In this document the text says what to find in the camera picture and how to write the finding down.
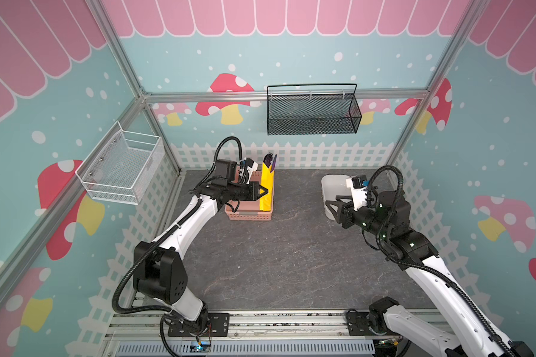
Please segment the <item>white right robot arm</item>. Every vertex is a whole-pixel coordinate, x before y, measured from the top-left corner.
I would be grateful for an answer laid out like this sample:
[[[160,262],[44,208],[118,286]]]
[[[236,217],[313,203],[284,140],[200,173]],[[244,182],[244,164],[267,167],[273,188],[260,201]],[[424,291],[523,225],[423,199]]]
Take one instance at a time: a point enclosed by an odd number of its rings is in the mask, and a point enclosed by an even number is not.
[[[510,339],[492,323],[451,275],[429,239],[410,226],[411,206],[403,197],[403,175],[394,166],[371,177],[349,177],[348,196],[325,201],[344,229],[374,236],[370,248],[406,272],[426,293],[451,328],[450,333],[415,317],[391,297],[369,306],[371,333],[399,334],[432,356],[532,356],[530,347]]]

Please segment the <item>yellow paper napkin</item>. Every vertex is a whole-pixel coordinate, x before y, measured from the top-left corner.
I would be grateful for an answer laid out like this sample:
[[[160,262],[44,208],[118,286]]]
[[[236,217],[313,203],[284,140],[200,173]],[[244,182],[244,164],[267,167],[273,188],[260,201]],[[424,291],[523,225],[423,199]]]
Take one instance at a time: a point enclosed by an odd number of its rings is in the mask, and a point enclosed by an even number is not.
[[[271,171],[271,168],[265,164],[262,164],[260,184],[263,187],[264,194],[262,198],[260,198],[260,210],[263,212],[272,211],[274,172]]]

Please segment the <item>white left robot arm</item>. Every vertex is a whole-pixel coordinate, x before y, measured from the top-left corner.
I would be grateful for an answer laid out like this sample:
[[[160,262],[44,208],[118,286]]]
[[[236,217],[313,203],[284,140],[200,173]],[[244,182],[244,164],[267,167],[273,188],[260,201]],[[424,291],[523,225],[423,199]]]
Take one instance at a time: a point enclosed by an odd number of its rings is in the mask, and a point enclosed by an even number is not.
[[[207,174],[191,189],[192,198],[183,213],[151,242],[140,242],[134,249],[133,264],[118,283],[112,297],[115,313],[130,315],[161,311],[159,335],[165,350],[175,356],[165,335],[165,326],[182,324],[195,339],[211,331],[208,307],[188,287],[183,258],[186,251],[219,210],[228,207],[237,213],[242,202],[256,202],[269,189],[251,176],[257,163],[244,157],[239,138],[224,138],[214,152]],[[154,305],[123,307],[121,294],[128,283],[155,300]]]

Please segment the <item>purple metal spoon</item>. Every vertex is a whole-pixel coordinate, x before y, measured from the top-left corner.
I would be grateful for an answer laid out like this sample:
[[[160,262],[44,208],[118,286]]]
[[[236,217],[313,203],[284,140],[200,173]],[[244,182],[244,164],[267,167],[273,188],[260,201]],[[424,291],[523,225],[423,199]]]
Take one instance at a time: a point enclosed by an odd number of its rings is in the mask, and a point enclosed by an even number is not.
[[[269,172],[270,172],[270,165],[272,163],[273,156],[274,156],[274,154],[268,153],[268,154],[266,154],[266,156],[263,159],[263,164],[264,164],[264,166],[267,168],[267,170]]]

